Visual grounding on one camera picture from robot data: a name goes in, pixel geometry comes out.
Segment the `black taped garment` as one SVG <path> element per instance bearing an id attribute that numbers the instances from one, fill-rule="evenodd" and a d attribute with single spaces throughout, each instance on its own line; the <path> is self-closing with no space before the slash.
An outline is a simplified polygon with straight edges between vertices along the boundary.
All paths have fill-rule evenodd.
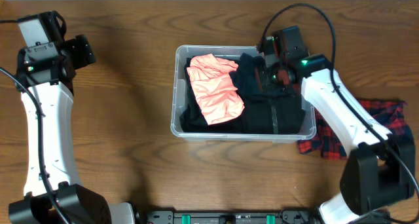
<path id="1" fill-rule="evenodd" d="M 243 98 L 240 116 L 245 134 L 298 134 L 305 117 L 302 100 L 297 96 Z"/>

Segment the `red black plaid shirt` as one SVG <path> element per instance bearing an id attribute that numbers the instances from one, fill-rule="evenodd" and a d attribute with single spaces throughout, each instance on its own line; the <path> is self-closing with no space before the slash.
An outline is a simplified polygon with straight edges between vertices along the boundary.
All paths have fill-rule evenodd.
<path id="1" fill-rule="evenodd" d="M 412 130 L 405 120 L 404 106 L 406 103 L 404 101 L 366 98 L 358 98 L 357 100 L 374 119 L 388 128 L 393 134 L 414 139 Z M 323 159 L 345 159 L 347 155 L 344 147 L 317 109 L 315 110 L 315 117 L 317 132 L 312 139 L 297 142 L 299 153 L 307 154 L 313 151 L 320 151 Z"/>

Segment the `dark pants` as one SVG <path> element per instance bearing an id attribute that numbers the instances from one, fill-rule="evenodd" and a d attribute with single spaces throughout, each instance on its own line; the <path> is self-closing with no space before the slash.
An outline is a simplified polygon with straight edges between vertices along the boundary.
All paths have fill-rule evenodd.
<path id="1" fill-rule="evenodd" d="M 179 120 L 184 132 L 198 132 L 198 133 L 228 133 L 238 134 L 242 131 L 242 121 L 240 118 L 232 119 L 231 121 L 222 122 L 219 124 L 208 125 L 201 109 L 196 101 L 194 92 L 192 90 L 189 74 L 187 68 L 190 66 L 192 58 L 186 59 L 186 64 L 183 67 L 186 81 L 187 108 L 181 114 Z"/>

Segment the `pink garment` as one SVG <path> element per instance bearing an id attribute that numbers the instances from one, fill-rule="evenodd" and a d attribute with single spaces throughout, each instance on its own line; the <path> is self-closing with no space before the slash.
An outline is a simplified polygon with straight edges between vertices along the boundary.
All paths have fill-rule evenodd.
<path id="1" fill-rule="evenodd" d="M 238 118 L 245 105 L 238 95 L 230 73 L 238 69 L 233 60 L 213 54 L 191 59 L 187 74 L 196 102 L 208 125 Z"/>

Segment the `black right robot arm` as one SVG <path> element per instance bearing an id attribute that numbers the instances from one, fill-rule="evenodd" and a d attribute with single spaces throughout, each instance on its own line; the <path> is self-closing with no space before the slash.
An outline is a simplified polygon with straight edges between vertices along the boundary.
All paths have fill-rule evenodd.
<path id="1" fill-rule="evenodd" d="M 309 53 L 297 26 L 263 35 L 257 51 L 265 60 L 257 73 L 261 90 L 299 86 L 348 157 L 339 194 L 318 208 L 320 222 L 379 221 L 385 215 L 378 209 L 418 193 L 414 142 L 374 119 L 344 86 L 331 61 Z"/>

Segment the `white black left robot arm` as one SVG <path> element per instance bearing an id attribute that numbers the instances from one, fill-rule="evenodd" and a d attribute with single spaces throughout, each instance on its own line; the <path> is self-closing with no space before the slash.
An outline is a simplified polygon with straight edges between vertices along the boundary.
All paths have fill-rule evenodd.
<path id="1" fill-rule="evenodd" d="M 11 79 L 26 112 L 29 162 L 24 197 L 9 204 L 11 223 L 137 223 L 131 203 L 108 204 L 83 186 L 77 170 L 73 79 L 96 61 L 88 39 L 66 39 L 66 22 L 55 10 L 15 22 L 26 46 Z"/>

